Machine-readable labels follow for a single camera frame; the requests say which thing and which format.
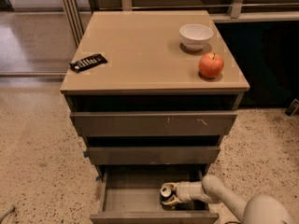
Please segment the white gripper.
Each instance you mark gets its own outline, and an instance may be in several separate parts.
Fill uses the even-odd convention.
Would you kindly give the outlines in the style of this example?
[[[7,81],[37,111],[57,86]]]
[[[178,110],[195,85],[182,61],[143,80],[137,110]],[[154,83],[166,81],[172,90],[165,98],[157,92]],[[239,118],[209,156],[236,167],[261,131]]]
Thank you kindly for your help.
[[[181,203],[188,203],[191,201],[198,201],[203,198],[205,194],[202,183],[197,182],[168,182],[162,184],[161,192],[176,191],[176,195],[168,198],[161,198],[161,204],[165,206],[175,206]]]

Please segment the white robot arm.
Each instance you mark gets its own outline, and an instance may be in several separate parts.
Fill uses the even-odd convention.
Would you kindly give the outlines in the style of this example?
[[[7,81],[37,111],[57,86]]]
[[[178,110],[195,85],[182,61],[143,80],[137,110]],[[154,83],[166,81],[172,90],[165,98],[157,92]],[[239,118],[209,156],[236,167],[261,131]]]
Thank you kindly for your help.
[[[168,182],[160,188],[162,205],[175,206],[192,201],[223,203],[241,224],[296,224],[288,209],[277,199],[259,194],[245,201],[215,175],[205,175],[201,181]]]

